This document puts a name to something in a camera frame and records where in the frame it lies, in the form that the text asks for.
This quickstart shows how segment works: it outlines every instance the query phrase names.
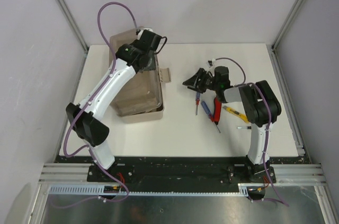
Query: aluminum frame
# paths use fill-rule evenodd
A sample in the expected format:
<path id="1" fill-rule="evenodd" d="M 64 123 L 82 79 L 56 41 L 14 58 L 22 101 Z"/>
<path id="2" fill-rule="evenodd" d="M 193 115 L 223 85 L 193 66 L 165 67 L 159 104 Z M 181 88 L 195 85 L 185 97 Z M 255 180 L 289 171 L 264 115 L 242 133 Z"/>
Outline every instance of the aluminum frame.
<path id="1" fill-rule="evenodd" d="M 274 51 L 279 46 L 279 44 L 281 42 L 281 39 L 284 37 L 284 35 L 288 31 L 289 26 L 291 25 L 291 23 L 295 19 L 296 15 L 300 11 L 300 9 L 301 9 L 302 5 L 304 4 L 304 2 L 305 2 L 305 0 L 296 0 L 294 2 L 294 4 L 292 5 L 292 8 L 291 8 L 290 12 L 288 13 L 284 23 L 282 24 L 282 27 L 279 30 L 278 35 L 276 36 L 276 38 L 275 38 L 275 40 L 274 40 L 274 42 L 272 44 L 272 48 L 273 48 Z"/>
<path id="2" fill-rule="evenodd" d="M 88 193 L 87 188 L 100 188 L 102 185 L 115 185 L 117 183 L 90 183 L 86 181 L 88 168 L 91 164 L 45 164 L 39 179 L 39 185 L 36 192 L 36 200 L 33 203 L 31 214 L 26 223 L 39 224 L 43 218 L 44 208 L 47 203 L 47 197 L 50 194 L 81 194 L 93 195 Z M 293 165 L 272 165 L 275 169 L 276 186 L 314 186 L 320 208 L 326 223 L 338 223 L 338 216 L 333 206 L 332 198 L 329 194 L 328 186 L 319 164 L 293 164 Z M 189 196 L 246 196 L 245 187 L 255 186 L 255 184 L 239 184 L 240 193 L 196 193 L 187 194 Z M 133 195 L 149 196 L 185 196 L 185 193 L 132 193 Z"/>
<path id="3" fill-rule="evenodd" d="M 302 139 L 301 129 L 298 123 L 298 119 L 297 119 L 294 106 L 292 104 L 292 99 L 291 99 L 290 91 L 287 87 L 285 76 L 282 72 L 281 65 L 280 65 L 278 56 L 276 54 L 276 51 L 274 51 L 272 47 L 270 47 L 269 45 L 267 45 L 267 50 L 270 55 L 273 71 L 274 71 L 276 80 L 278 82 L 278 87 L 279 87 L 279 90 L 282 96 L 282 100 L 285 104 L 285 110 L 286 110 L 287 117 L 289 119 L 290 126 L 293 132 L 293 137 L 296 142 L 298 154 L 299 156 L 303 156 L 307 152 L 307 149 Z"/>
<path id="4" fill-rule="evenodd" d="M 67 23 L 69 24 L 71 30 L 73 31 L 75 37 L 77 38 L 79 44 L 83 48 L 84 52 L 88 52 L 88 45 L 86 44 L 86 41 L 77 25 L 77 23 L 74 20 L 74 17 L 72 16 L 72 13 L 70 12 L 65 0 L 55 0 L 57 4 L 59 5 L 59 8 L 61 9 L 63 15 L 65 16 L 65 19 Z"/>

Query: red screwdriver handle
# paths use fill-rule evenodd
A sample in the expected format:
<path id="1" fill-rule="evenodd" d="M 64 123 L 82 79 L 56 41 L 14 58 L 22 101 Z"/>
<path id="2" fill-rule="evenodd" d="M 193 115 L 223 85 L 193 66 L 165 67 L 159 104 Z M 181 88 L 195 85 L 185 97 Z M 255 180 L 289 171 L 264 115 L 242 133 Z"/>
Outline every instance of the red screwdriver handle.
<path id="1" fill-rule="evenodd" d="M 214 98 L 214 114 L 213 119 L 214 123 L 218 125 L 220 121 L 220 114 L 221 114 L 221 102 L 218 100 L 217 97 Z"/>

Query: yellow utility knife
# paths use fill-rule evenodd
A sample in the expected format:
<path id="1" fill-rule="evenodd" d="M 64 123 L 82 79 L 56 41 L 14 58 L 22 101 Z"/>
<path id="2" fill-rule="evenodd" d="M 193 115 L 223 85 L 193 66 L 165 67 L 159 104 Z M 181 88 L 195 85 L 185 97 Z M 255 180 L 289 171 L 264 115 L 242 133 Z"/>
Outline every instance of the yellow utility knife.
<path id="1" fill-rule="evenodd" d="M 232 108 L 230 108 L 230 107 L 228 107 L 228 106 L 223 106 L 222 108 L 225 109 L 227 112 L 229 112 L 229 113 L 231 113 L 231 114 L 233 114 L 233 115 L 239 117 L 239 118 L 242 119 L 244 122 L 249 123 L 249 121 L 248 121 L 246 115 L 241 114 L 241 113 L 239 113 L 238 111 L 235 111 L 234 109 L 232 109 Z"/>

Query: blue screwdriver handle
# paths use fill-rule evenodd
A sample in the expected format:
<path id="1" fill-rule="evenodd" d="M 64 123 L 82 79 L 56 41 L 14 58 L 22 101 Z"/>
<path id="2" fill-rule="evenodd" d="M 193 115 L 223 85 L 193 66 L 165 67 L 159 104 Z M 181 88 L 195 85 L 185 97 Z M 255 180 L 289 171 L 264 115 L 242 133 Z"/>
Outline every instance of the blue screwdriver handle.
<path id="1" fill-rule="evenodd" d="M 206 102 L 202 101 L 201 105 L 202 105 L 202 108 L 204 109 L 205 113 L 208 115 L 208 118 L 211 119 L 211 121 L 213 121 L 212 113 L 211 113 L 210 109 L 208 108 Z"/>

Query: red wire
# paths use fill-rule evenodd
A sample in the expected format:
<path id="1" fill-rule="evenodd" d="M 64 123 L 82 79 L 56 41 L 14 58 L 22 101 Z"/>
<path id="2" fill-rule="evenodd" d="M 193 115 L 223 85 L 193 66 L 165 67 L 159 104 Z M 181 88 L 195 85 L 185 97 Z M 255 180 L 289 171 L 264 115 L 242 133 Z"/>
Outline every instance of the red wire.
<path id="1" fill-rule="evenodd" d="M 123 178 L 122 174 L 120 172 L 117 173 L 117 175 L 119 175 L 120 177 L 120 181 L 125 184 L 125 179 Z"/>

